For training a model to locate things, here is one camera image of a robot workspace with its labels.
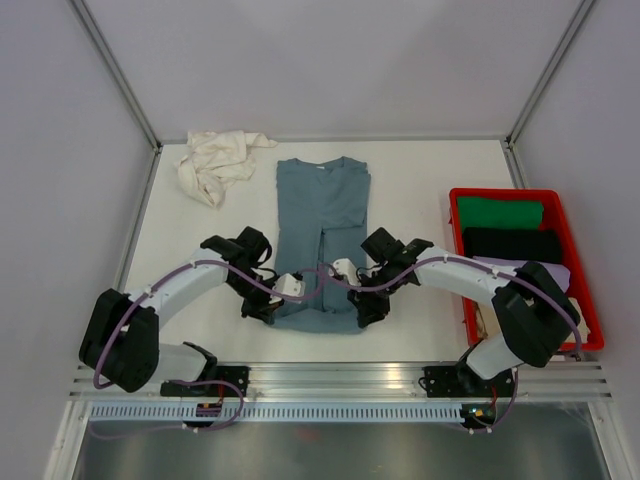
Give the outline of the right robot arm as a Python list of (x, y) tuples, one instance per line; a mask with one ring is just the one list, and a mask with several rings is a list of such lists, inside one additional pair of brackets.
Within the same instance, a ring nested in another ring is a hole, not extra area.
[(568, 337), (577, 348), (582, 346), (579, 313), (538, 262), (500, 267), (423, 239), (404, 244), (383, 228), (361, 247), (376, 265), (371, 274), (349, 277), (347, 298), (361, 328), (384, 320), (391, 296), (405, 285), (446, 290), (492, 308), (498, 333), (478, 341), (455, 365), (457, 384), (469, 395), (482, 393), (505, 371), (522, 365), (545, 367)]

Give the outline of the blue-grey t-shirt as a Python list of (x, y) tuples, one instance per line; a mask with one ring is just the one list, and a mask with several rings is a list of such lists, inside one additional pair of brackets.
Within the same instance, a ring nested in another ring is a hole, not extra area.
[[(366, 265), (371, 175), (366, 163), (348, 157), (321, 164), (293, 158), (276, 167), (278, 242), (275, 270), (301, 272), (306, 290), (318, 288), (313, 270), (337, 259)], [(331, 282), (300, 304), (276, 310), (274, 326), (314, 334), (357, 334), (356, 308), (347, 291)]]

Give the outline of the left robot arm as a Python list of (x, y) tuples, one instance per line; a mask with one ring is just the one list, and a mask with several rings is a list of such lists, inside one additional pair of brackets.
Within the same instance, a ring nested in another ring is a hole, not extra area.
[(93, 386), (127, 393), (149, 382), (164, 395), (206, 396), (218, 384), (216, 356), (193, 342), (160, 341), (162, 328), (204, 293), (229, 286), (242, 300), (240, 314), (267, 325), (283, 300), (273, 297), (277, 279), (258, 268), (272, 255), (268, 239), (247, 227), (235, 238), (204, 240), (185, 264), (154, 283), (130, 292), (104, 291), (96, 300), (79, 349), (93, 371)]

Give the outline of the cream white t-shirt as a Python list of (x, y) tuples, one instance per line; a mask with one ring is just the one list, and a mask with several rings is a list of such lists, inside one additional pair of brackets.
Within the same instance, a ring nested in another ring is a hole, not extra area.
[(189, 132), (188, 152), (176, 164), (178, 185), (190, 198), (220, 208), (230, 187), (253, 176), (254, 151), (277, 145), (275, 140), (257, 132)]

